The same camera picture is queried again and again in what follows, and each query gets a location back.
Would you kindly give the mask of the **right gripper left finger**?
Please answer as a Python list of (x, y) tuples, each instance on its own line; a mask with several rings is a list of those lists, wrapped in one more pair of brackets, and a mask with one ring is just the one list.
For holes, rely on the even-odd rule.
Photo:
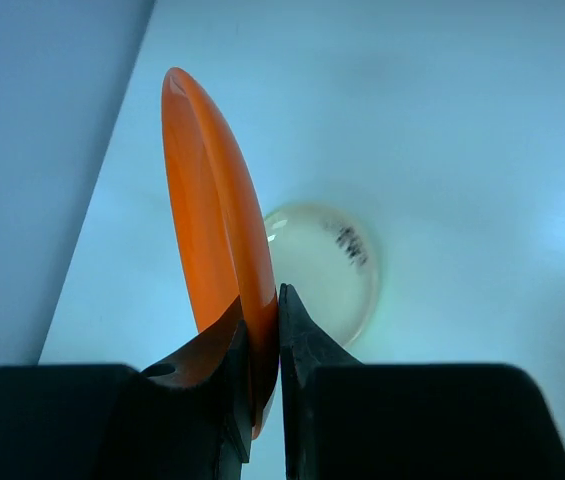
[(249, 340), (241, 303), (141, 372), (106, 433), (109, 479), (238, 479), (251, 448)]

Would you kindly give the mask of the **orange plate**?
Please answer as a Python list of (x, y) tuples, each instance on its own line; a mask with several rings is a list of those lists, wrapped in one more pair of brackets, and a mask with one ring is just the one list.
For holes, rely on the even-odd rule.
[(161, 125), (173, 222), (198, 330), (239, 301), (249, 342), (252, 435), (270, 410), (278, 370), (278, 300), (257, 195), (237, 140), (206, 90), (167, 71)]

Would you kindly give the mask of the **cream plate with ink drawing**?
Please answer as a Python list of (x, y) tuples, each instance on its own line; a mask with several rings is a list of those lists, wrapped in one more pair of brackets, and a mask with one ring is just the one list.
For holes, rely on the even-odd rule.
[(315, 203), (287, 204), (264, 218), (273, 274), (291, 285), (312, 320), (347, 347), (372, 318), (381, 286), (378, 254), (347, 212)]

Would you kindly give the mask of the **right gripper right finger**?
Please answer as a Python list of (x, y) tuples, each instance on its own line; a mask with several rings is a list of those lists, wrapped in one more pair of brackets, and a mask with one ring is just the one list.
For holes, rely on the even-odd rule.
[(535, 381), (499, 363), (360, 362), (279, 295), (291, 479), (565, 479), (565, 447)]

